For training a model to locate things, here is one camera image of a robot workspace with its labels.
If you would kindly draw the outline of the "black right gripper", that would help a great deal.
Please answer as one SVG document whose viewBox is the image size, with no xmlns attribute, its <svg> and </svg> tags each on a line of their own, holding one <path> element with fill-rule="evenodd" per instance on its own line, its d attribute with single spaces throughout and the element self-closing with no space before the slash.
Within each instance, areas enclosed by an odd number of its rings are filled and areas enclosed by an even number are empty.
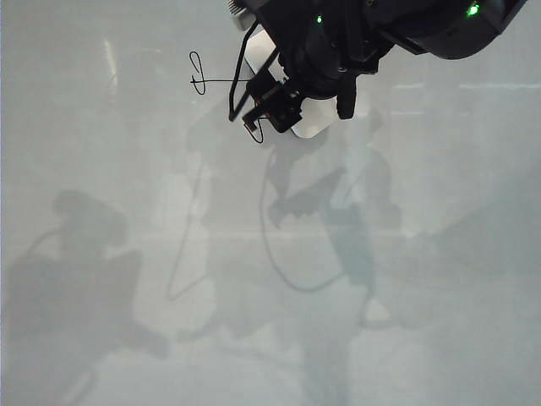
<svg viewBox="0 0 541 406">
<path fill-rule="evenodd" d="M 243 123 L 267 118 L 278 133 L 301 120 L 303 94 L 335 97 L 348 75 L 375 74 L 393 43 L 369 26 L 365 1 L 254 1 L 253 14 L 279 50 L 289 80 L 260 70 L 247 84 L 254 108 Z"/>
</svg>

